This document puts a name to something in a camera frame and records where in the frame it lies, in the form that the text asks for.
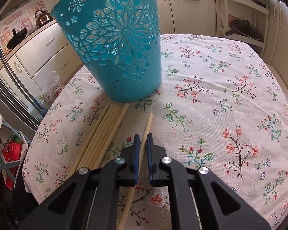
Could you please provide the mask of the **floral white tablecloth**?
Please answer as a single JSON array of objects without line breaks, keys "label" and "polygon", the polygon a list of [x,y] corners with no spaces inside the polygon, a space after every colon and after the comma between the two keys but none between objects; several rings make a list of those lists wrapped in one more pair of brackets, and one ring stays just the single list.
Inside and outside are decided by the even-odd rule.
[{"label": "floral white tablecloth", "polygon": [[[155,144],[187,168],[211,169],[279,229],[288,215],[288,101],[270,68],[247,44],[200,35],[163,35],[161,60],[161,86],[130,104],[103,163],[142,136],[153,114]],[[37,202],[69,178],[110,103],[86,67],[66,85],[24,160]]]}]

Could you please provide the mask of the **red item on shelf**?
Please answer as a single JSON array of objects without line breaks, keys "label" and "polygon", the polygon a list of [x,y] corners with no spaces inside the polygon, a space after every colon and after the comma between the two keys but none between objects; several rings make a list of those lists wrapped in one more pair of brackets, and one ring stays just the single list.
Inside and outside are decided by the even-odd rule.
[{"label": "red item on shelf", "polygon": [[[23,143],[23,141],[16,135],[11,135],[8,138],[6,144],[4,145],[4,148],[2,150],[4,159],[5,159],[6,162],[20,160],[21,150],[22,150],[22,143]],[[11,173],[16,178],[17,167],[12,167],[9,170],[11,171]],[[10,177],[7,176],[6,187],[8,189],[12,190],[13,185],[14,185],[14,182],[11,180]]]}]

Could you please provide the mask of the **steel kettle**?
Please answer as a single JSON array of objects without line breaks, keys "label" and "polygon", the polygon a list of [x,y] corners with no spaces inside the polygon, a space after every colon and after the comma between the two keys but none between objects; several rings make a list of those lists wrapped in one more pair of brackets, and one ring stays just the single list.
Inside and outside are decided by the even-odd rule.
[{"label": "steel kettle", "polygon": [[36,18],[36,27],[38,29],[53,20],[53,17],[47,10],[37,10],[34,16]]}]

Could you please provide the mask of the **floral bin with plastic bag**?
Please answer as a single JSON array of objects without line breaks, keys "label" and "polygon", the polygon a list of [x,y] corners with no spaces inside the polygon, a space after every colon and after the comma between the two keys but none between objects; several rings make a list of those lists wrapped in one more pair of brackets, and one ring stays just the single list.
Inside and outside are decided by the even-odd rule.
[{"label": "floral bin with plastic bag", "polygon": [[61,80],[61,77],[56,73],[56,71],[52,71],[42,82],[41,87],[42,94],[47,97],[47,99],[51,103],[53,103],[64,89],[64,84]]}]

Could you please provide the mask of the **cream kitchen cabinets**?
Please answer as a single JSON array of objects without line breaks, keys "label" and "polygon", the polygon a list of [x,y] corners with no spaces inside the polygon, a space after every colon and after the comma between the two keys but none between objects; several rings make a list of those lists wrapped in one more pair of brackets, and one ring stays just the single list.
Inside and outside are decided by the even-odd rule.
[{"label": "cream kitchen cabinets", "polygon": [[[41,94],[51,71],[67,84],[83,65],[59,25],[36,27],[35,12],[59,0],[11,0],[0,16],[0,47],[14,73],[32,96]],[[163,83],[167,102],[203,103],[221,89],[221,79],[236,76],[258,97],[288,95],[288,8],[271,0],[263,57],[247,43],[216,36],[215,0],[157,0]],[[27,35],[13,50],[7,43],[17,32]]]}]

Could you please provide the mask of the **leftmost beige chopstick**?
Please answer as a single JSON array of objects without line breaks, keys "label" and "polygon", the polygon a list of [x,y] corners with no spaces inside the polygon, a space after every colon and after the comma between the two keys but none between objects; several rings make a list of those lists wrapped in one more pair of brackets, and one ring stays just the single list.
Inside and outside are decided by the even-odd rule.
[{"label": "leftmost beige chopstick", "polygon": [[78,156],[76,158],[76,160],[74,161],[74,164],[70,170],[69,176],[68,178],[70,178],[76,171],[76,168],[78,167],[78,165],[80,164],[80,161],[83,158],[83,155],[85,154],[85,151],[89,145],[89,143],[91,142],[97,128],[99,127],[101,121],[103,120],[103,117],[105,116],[106,112],[109,110],[110,105],[107,104],[105,106],[105,108],[103,109],[103,111],[101,112],[101,114],[99,115],[97,121],[95,122],[95,124],[93,125],[93,128],[91,129],[89,135],[86,138],[86,141],[84,142],[84,144],[82,145],[80,152],[78,153]]}]

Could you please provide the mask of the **teal perforated plastic basket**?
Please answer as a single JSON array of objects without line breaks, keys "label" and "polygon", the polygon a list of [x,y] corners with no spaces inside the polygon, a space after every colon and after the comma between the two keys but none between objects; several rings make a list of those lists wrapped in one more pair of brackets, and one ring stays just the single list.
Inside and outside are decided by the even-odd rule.
[{"label": "teal perforated plastic basket", "polygon": [[156,0],[59,0],[51,15],[110,99],[133,102],[158,89]]}]

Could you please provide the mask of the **light blue shelf frame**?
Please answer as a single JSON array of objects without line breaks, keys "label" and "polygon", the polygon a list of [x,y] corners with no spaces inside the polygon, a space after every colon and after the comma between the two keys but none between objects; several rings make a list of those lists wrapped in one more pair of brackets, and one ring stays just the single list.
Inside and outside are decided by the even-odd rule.
[{"label": "light blue shelf frame", "polygon": [[21,131],[11,127],[0,114],[0,132],[2,128],[11,131],[10,137],[3,141],[0,136],[0,172],[8,189],[15,187],[21,164],[27,154],[31,140]]}]

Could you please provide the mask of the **black frying pan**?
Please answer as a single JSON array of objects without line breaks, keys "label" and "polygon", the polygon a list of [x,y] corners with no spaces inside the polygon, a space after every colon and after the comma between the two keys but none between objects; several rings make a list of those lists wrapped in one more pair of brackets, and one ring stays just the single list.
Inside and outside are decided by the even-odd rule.
[{"label": "black frying pan", "polygon": [[25,39],[27,35],[27,28],[24,28],[18,32],[15,29],[13,29],[12,33],[13,37],[7,43],[7,48],[10,50],[13,50],[16,46],[20,44],[21,41]]}]

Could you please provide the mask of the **dark wok on rack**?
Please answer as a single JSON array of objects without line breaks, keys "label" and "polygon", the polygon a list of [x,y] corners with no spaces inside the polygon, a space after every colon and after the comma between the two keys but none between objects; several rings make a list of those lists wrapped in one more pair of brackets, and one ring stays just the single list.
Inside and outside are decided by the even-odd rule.
[{"label": "dark wok on rack", "polygon": [[225,32],[225,35],[227,36],[238,34],[261,42],[264,41],[264,37],[260,31],[252,27],[248,20],[233,20],[230,23],[230,27],[231,29]]}]

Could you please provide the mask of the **separate beige chopstick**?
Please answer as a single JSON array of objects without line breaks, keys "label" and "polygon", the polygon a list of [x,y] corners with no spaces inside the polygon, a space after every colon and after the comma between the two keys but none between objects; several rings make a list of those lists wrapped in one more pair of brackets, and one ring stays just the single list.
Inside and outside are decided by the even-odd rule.
[{"label": "separate beige chopstick", "polygon": [[[138,161],[138,176],[137,178],[139,179],[139,175],[140,175],[140,170],[141,170],[141,166],[142,166],[142,162],[143,162],[143,157],[145,154],[145,146],[146,146],[146,142],[147,142],[147,135],[150,132],[150,128],[151,128],[151,123],[152,123],[152,119],[153,119],[153,114],[149,113],[147,121],[146,121],[146,125],[145,125],[145,129],[142,135],[142,142],[140,145],[140,151],[139,151],[139,161]],[[123,230],[127,221],[127,217],[129,214],[129,211],[131,209],[131,205],[132,205],[132,199],[135,195],[135,191],[136,191],[136,186],[138,185],[138,181],[136,181],[136,185],[133,187],[130,187],[128,189],[128,193],[126,196],[126,201],[125,201],[125,206],[124,209],[121,213],[121,217],[120,220],[118,222],[117,228],[118,230]]]}]

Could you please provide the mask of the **white storage rack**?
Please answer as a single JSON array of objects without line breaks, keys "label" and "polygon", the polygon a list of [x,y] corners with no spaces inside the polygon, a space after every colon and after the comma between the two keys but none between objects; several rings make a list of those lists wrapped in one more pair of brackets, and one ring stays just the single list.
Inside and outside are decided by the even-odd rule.
[{"label": "white storage rack", "polygon": [[[215,0],[215,4],[216,36],[247,43],[259,56],[263,57],[269,23],[268,6],[253,0]],[[259,37],[240,32],[226,35],[226,32],[233,29],[234,20],[241,21],[249,25],[251,29],[255,29]]]}]

